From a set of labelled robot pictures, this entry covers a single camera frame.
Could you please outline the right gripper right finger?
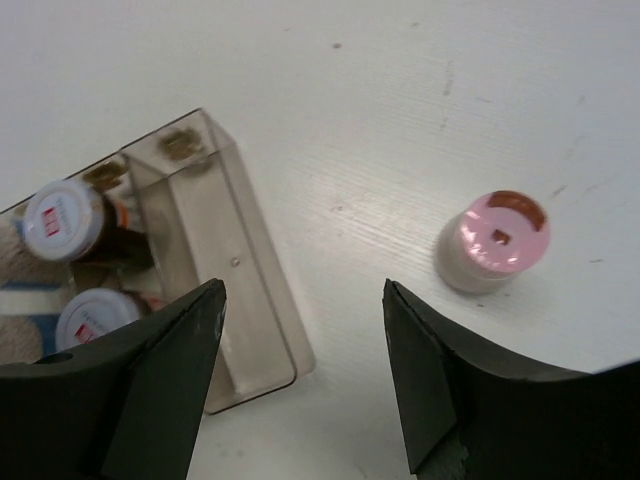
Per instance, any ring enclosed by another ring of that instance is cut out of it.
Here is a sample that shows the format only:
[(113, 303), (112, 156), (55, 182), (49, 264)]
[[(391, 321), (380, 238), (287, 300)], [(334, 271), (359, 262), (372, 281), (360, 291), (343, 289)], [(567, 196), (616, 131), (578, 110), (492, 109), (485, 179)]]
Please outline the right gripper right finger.
[(638, 477), (637, 363), (583, 373), (520, 355), (393, 280), (384, 286), (383, 310), (415, 477)]

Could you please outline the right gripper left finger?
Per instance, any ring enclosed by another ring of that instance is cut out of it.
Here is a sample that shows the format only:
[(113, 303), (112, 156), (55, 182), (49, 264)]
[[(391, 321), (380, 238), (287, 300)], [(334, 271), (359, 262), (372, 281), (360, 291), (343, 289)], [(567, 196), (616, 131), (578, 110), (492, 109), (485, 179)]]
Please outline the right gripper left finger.
[(185, 478), (226, 301), (213, 279), (88, 344), (4, 365), (2, 477)]

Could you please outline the brown spice jar red label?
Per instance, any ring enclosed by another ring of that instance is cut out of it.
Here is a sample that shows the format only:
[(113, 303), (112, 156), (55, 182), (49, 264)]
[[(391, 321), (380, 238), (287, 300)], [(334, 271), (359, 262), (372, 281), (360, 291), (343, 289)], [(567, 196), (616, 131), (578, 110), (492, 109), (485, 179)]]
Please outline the brown spice jar red label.
[(85, 290), (62, 310), (55, 330), (58, 351), (87, 344), (152, 311), (138, 294), (108, 288)]

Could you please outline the pink cap spice bottle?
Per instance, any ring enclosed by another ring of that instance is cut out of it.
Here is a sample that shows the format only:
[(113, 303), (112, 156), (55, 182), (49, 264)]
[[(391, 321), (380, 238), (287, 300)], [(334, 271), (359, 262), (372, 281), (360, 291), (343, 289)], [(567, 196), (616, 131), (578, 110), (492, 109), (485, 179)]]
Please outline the pink cap spice bottle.
[(452, 289), (495, 292), (538, 263), (550, 244), (549, 218), (531, 197), (497, 190), (477, 198), (441, 230), (434, 266)]

